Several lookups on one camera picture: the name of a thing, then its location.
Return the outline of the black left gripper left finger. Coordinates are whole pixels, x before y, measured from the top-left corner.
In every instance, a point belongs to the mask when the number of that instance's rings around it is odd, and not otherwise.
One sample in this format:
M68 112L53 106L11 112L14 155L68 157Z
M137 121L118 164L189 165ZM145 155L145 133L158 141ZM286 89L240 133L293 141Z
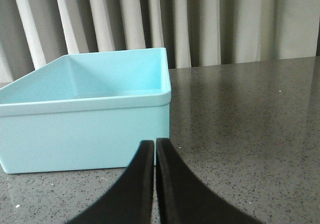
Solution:
M70 224L149 224L154 193L154 141L144 140L120 178Z

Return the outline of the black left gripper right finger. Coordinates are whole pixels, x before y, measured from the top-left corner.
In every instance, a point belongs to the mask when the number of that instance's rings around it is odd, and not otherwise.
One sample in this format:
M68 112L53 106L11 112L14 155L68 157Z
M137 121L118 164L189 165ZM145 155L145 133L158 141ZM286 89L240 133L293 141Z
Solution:
M169 138L156 141L156 192L163 224L258 224L211 191L188 168Z

